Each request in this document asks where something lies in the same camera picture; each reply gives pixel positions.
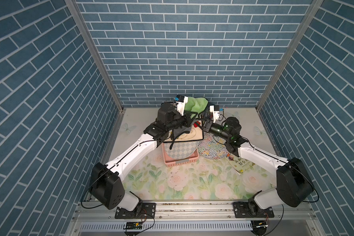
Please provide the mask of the round colourful squiggle plate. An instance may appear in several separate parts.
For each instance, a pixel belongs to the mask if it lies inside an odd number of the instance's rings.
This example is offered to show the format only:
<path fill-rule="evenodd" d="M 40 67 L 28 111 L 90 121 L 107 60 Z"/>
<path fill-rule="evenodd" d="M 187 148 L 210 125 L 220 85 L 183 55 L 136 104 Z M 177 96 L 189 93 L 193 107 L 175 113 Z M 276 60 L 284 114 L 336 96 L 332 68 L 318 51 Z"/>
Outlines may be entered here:
<path fill-rule="evenodd" d="M 234 156 L 228 152 L 224 143 L 224 139 L 210 133 L 205 133 L 204 139 L 198 144 L 198 153 L 200 157 L 209 160 L 222 158 L 233 160 Z"/>

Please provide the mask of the green microfiber cloth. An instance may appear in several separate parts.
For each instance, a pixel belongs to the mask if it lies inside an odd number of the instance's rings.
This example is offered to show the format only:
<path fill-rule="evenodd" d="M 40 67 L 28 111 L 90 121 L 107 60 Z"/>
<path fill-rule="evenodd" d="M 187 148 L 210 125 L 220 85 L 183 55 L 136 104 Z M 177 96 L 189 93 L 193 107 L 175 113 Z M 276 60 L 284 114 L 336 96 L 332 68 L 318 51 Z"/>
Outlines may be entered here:
<path fill-rule="evenodd" d="M 184 106 L 185 111 L 201 113 L 208 105 L 208 100 L 204 97 L 188 97 L 188 102 Z"/>

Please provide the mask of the square flower plate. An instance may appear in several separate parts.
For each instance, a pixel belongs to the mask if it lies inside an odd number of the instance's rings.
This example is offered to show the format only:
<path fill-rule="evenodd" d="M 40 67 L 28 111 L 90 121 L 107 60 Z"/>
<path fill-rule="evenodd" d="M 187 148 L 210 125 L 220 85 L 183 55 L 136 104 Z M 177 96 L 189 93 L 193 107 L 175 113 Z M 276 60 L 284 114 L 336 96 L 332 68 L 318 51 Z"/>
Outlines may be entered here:
<path fill-rule="evenodd" d="M 201 141 L 204 139 L 204 132 L 199 127 L 203 124 L 202 120 L 196 120 L 191 127 L 187 128 L 180 126 L 177 129 L 170 131 L 170 138 L 165 141 L 165 143 L 171 143 L 173 138 L 175 142 L 192 142 L 192 141 Z"/>

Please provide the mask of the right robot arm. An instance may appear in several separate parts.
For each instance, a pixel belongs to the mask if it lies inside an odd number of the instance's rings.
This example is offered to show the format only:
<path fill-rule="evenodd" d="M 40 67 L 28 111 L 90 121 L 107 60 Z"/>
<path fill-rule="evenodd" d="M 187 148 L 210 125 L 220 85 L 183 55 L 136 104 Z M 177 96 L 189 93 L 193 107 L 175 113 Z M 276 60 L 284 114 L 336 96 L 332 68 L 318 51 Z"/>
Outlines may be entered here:
<path fill-rule="evenodd" d="M 253 162 L 276 178 L 275 188 L 259 191 L 248 200 L 250 210 L 256 212 L 282 204 L 296 207 L 316 191 L 301 160 L 287 159 L 256 148 L 240 135 L 241 129 L 235 117 L 227 118 L 222 125 L 205 120 L 202 127 L 204 132 L 224 139 L 224 146 L 229 153 Z"/>

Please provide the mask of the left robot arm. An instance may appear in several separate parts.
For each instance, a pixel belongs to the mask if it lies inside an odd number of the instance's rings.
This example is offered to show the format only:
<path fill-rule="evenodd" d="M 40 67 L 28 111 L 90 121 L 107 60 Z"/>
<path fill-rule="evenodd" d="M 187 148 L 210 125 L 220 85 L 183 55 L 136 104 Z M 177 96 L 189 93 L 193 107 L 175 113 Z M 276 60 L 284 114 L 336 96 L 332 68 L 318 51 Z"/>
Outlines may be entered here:
<path fill-rule="evenodd" d="M 151 151 L 170 138 L 177 128 L 190 128 L 200 112 L 178 110 L 177 102 L 162 103 L 157 118 L 147 126 L 140 138 L 112 161 L 97 163 L 90 174 L 88 192 L 107 209 L 116 207 L 135 210 L 141 201 L 135 194 L 126 192 L 123 180 Z"/>

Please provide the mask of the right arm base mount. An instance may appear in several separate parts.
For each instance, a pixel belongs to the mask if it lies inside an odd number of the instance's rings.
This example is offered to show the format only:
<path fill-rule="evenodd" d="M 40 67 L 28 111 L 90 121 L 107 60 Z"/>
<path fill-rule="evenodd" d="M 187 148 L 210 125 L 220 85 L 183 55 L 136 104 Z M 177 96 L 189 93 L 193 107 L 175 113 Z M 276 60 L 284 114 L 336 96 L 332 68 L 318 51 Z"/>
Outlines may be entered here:
<path fill-rule="evenodd" d="M 235 218 L 274 218 L 272 207 L 261 209 L 255 202 L 254 196 L 247 201 L 233 203 Z"/>

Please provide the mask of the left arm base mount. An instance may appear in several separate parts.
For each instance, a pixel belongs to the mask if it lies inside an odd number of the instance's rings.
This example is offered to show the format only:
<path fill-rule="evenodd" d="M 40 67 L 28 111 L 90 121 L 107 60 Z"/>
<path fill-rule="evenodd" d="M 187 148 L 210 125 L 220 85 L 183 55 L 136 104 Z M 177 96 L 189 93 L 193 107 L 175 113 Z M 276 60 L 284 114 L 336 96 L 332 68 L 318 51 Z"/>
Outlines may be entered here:
<path fill-rule="evenodd" d="M 144 202 L 140 202 L 132 211 L 117 207 L 115 219 L 140 219 L 146 217 L 154 217 L 155 210 L 156 203 Z"/>

